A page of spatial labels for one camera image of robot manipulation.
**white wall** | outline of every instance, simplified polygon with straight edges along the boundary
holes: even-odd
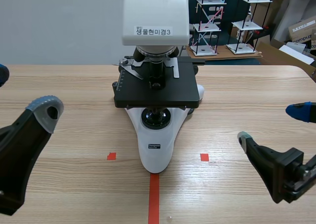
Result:
[[[0,63],[112,64],[121,44],[123,0],[0,0]]]
[[[308,3],[303,19],[311,18],[316,15],[316,0],[310,0]]]

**microscope base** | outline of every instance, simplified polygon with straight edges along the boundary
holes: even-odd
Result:
[[[204,95],[204,88],[198,85],[200,100]],[[132,108],[127,111],[138,138],[140,159],[146,170],[151,173],[160,173],[167,168],[173,153],[174,141],[188,116],[190,109],[168,108],[171,121],[167,127],[159,130],[144,126],[141,114],[145,108]]]

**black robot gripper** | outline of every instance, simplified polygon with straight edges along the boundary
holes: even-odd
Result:
[[[33,166],[63,110],[57,97],[41,97],[0,129],[0,213],[12,216],[24,204]]]
[[[295,148],[277,152],[258,145],[246,132],[238,140],[275,203],[291,203],[316,183],[316,155],[303,164],[304,153]]]

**microscope stage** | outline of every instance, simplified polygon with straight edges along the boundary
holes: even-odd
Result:
[[[178,62],[179,78],[173,77],[173,68],[164,67],[166,87],[162,90],[149,86],[149,63],[132,68],[144,79],[121,71],[114,96],[117,108],[198,108],[198,86],[192,63]]]

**red tape marker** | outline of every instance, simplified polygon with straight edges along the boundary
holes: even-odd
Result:
[[[201,161],[209,161],[207,153],[201,153]]]
[[[159,174],[150,174],[148,224],[159,224]]]
[[[108,160],[108,161],[114,161],[114,160],[116,160],[116,158],[117,158],[117,153],[116,153],[116,152],[111,152],[111,153],[108,155],[107,160]]]

